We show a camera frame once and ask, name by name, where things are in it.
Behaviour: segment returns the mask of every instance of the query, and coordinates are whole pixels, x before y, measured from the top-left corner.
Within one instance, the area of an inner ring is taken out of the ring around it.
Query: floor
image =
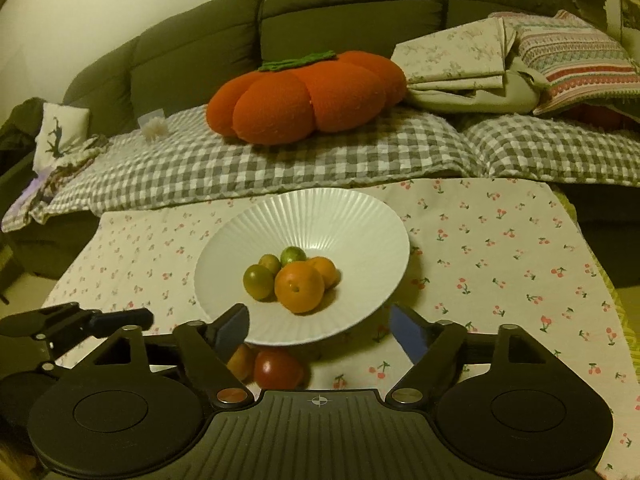
[[[41,307],[55,284],[53,280],[21,274],[2,292],[10,303],[9,305],[0,303],[0,317]],[[620,288],[618,293],[630,324],[640,337],[640,286]]]

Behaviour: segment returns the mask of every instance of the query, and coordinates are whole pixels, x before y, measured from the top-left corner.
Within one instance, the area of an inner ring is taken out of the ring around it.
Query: crosshair marking
[[[318,395],[317,397],[314,397],[313,399],[309,400],[309,402],[314,403],[316,406],[324,406],[326,403],[331,401],[326,397],[323,397],[322,395]]]

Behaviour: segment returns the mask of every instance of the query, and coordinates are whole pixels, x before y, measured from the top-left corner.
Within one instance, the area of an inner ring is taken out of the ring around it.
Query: white pillow
[[[42,127],[36,137],[33,171],[40,173],[53,166],[73,146],[86,140],[89,110],[44,103]]]

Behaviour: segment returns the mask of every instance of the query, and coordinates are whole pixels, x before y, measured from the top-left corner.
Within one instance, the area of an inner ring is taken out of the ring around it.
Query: metal screw
[[[401,404],[413,404],[422,400],[422,393],[415,388],[400,388],[391,394],[391,398]]]
[[[243,402],[247,397],[247,392],[242,388],[225,388],[220,390],[216,396],[220,402],[225,404],[238,404]]]

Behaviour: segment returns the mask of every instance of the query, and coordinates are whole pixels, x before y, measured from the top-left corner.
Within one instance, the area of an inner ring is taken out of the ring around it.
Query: gray checkered blanket
[[[475,176],[640,187],[640,136],[532,116],[469,114],[454,122]]]
[[[2,231],[31,219],[90,210],[151,209],[314,186],[371,186],[422,176],[473,176],[463,136],[441,117],[395,107],[344,134],[314,135],[286,146],[251,146],[213,135],[205,107],[167,119],[169,137],[148,144],[135,130],[30,215],[7,214]]]
[[[167,119],[148,144],[135,130],[54,197],[2,220],[2,231],[75,211],[152,209],[314,186],[371,186],[425,176],[527,178],[640,187],[640,137],[570,121],[469,114],[444,118],[395,107],[344,134],[286,146],[229,142],[210,132],[204,107]]]

